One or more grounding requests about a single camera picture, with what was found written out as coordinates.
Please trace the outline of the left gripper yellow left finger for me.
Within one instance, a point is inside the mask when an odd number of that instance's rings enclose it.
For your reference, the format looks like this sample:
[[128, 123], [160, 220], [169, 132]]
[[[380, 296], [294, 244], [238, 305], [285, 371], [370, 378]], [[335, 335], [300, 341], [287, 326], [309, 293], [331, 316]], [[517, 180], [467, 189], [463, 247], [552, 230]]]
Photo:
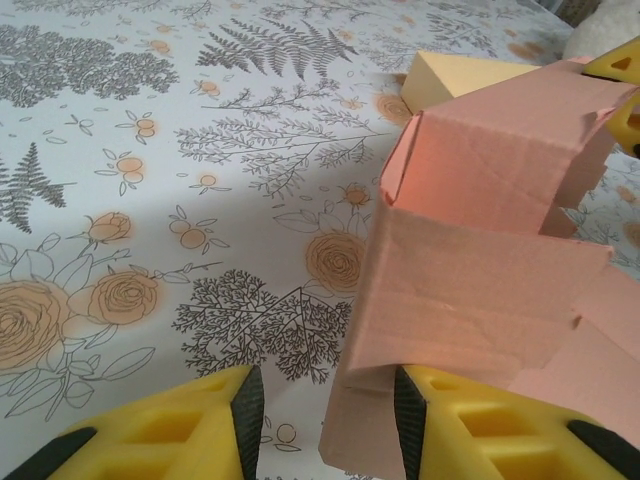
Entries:
[[83, 420], [11, 479], [253, 479], [264, 419], [257, 366], [230, 367]]

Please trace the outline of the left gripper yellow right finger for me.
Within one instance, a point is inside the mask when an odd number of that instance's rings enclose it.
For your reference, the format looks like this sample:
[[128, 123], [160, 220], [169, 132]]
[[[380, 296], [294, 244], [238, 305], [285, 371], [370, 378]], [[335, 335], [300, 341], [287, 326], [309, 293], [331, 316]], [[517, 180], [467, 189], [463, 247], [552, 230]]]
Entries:
[[590, 417], [425, 366], [399, 366], [409, 479], [636, 479], [639, 451]]

